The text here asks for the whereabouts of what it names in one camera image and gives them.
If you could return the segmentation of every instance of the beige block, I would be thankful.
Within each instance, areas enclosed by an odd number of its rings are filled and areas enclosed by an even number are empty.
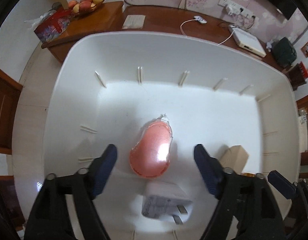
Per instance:
[[[248,153],[241,145],[230,147],[220,159],[220,164],[225,168],[232,168],[237,174],[241,174],[248,160]]]

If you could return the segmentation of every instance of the wall socket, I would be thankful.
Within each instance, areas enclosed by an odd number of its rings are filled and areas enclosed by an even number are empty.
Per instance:
[[[218,5],[222,7],[226,7],[227,5],[231,5],[233,8],[233,13],[238,15],[241,12],[241,8],[243,9],[241,15],[245,17],[252,17],[254,14],[252,11],[246,9],[244,6],[239,5],[238,3],[233,2],[232,0],[219,0]]]

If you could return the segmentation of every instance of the pink correction tape dispenser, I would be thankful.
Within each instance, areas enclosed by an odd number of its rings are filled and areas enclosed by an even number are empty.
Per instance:
[[[172,135],[167,116],[150,123],[140,141],[131,150],[130,165],[133,171],[145,178],[162,175],[169,166]]]

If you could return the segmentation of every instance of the white cable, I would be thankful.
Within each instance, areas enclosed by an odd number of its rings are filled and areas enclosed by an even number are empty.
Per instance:
[[[226,42],[226,41],[228,41],[228,40],[230,39],[230,37],[231,37],[231,36],[233,36],[234,31],[235,31],[235,30],[233,29],[233,31],[232,31],[232,33],[231,33],[231,35],[230,35],[230,36],[229,36],[226,40],[224,40],[223,42],[221,42],[221,43],[217,44],[217,46],[218,46],[218,45],[223,44],[223,43],[224,43],[224,42]]]
[[[182,26],[183,26],[184,23],[188,23],[188,22],[191,22],[191,21],[197,21],[197,19],[191,19],[191,20],[185,21],[185,22],[183,22],[183,23],[180,25],[180,27],[179,27],[180,32],[181,32],[183,35],[185,35],[185,36],[187,36],[187,35],[184,33]]]

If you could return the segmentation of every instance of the screw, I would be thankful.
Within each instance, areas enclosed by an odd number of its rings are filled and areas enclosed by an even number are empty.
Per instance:
[[[264,179],[265,176],[262,173],[256,173],[256,177],[259,179]]]
[[[224,168],[224,172],[227,173],[227,174],[233,174],[234,173],[233,169],[229,168],[229,167]]]
[[[78,170],[78,174],[84,175],[88,173],[88,168],[81,168]]]
[[[56,178],[56,175],[54,173],[50,173],[49,175],[46,176],[47,180],[53,180]]]

